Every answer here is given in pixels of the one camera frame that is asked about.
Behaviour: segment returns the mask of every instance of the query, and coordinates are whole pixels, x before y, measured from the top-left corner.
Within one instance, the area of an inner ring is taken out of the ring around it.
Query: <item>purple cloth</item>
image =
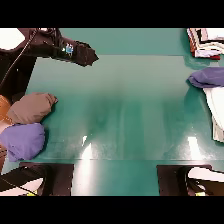
[[[31,160],[42,150],[44,134],[44,127],[39,123],[16,124],[2,132],[0,142],[8,150],[10,162]]]
[[[224,67],[208,67],[196,71],[188,80],[198,88],[213,88],[224,86]]]

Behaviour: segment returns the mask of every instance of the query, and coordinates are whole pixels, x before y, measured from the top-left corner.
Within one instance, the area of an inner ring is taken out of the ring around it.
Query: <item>stack of folded clothes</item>
[[[45,131],[39,122],[57,101],[49,93],[31,93],[0,111],[8,121],[0,128],[0,144],[7,149],[9,161],[31,160],[43,149]]]
[[[224,28],[188,28],[187,33],[192,56],[220,60],[224,53]]]
[[[224,67],[208,67],[196,71],[188,80],[203,88],[212,113],[213,139],[224,142]]]

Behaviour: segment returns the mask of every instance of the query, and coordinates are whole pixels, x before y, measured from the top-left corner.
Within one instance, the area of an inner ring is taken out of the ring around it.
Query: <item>clothes pile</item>
[[[224,142],[224,67],[208,67],[188,78],[190,83],[203,88],[212,113],[213,139]]]
[[[224,28],[188,28],[193,57],[220,60],[224,54]]]
[[[43,149],[45,131],[40,122],[57,101],[49,93],[31,93],[1,110],[0,122],[5,123],[0,125],[0,143],[8,150],[9,161],[31,160]]]

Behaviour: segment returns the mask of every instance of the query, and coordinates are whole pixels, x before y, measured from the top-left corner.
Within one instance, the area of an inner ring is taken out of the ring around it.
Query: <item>teal tabletop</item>
[[[74,163],[72,195],[159,195],[156,165],[224,170],[202,90],[186,82],[223,60],[190,55],[185,29],[62,29],[87,42],[93,66],[39,58],[27,88],[58,98],[33,162]],[[18,163],[6,160],[3,173]]]

